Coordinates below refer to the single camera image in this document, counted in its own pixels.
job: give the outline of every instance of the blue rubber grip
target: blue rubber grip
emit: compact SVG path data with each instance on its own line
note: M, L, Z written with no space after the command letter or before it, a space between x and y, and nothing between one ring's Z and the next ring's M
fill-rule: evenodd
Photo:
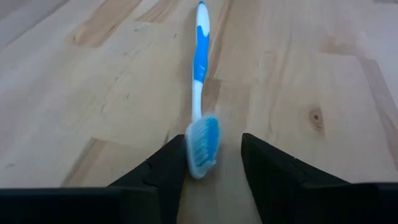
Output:
M205 82L210 33L205 36L201 26L197 26L197 49L193 58L193 79Z

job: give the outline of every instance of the wooden surface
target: wooden surface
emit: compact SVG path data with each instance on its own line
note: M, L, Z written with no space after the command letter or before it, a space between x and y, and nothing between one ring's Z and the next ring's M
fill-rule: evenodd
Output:
M197 3L0 1L0 187L107 185L184 133ZM259 223L243 132L350 182L398 180L398 4L207 5L202 104L223 138L180 223Z

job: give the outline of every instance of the wood grain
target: wood grain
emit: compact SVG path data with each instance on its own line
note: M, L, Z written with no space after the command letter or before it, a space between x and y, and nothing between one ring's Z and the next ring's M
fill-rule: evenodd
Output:
M159 0L142 16L138 17L138 22L164 22L171 13L174 12L181 0Z
M10 7L0 40L19 27L1 24L30 2L38 0ZM7 44L0 187L107 185L184 133L197 4L71 0ZM396 4L207 6L212 44L202 106L219 116L223 138L211 173L187 177L180 223L260 223L239 155L243 132L350 182L398 180Z
M226 0L221 10L220 17L216 20L216 29L211 31L211 45L209 49L208 78L214 78L218 60L220 59L221 46L233 0Z
M152 154L131 146L91 139L63 187L105 187L144 162Z
M19 0L0 2L0 50L15 41L69 0Z
M386 134L389 150L398 169L398 110L389 92L386 81L380 71L379 64L375 60L360 58L363 72L369 83L371 93L376 103L381 123Z
M79 46L100 46L141 1L105 0L89 20L73 31L70 42Z

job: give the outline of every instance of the blue bristles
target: blue bristles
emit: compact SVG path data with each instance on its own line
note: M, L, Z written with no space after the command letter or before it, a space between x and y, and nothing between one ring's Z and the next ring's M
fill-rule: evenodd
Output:
M203 116L187 128L188 165L194 178L202 178L216 164L220 132L218 118L213 115Z

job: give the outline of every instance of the toothbrush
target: toothbrush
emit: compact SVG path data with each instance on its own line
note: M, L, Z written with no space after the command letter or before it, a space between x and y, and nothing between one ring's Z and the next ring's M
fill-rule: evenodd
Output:
M192 177L200 179L216 164L220 126L214 115L201 115L201 93L205 82L210 44L210 19L206 4L197 9L196 51L192 67L192 123L186 130L187 159Z

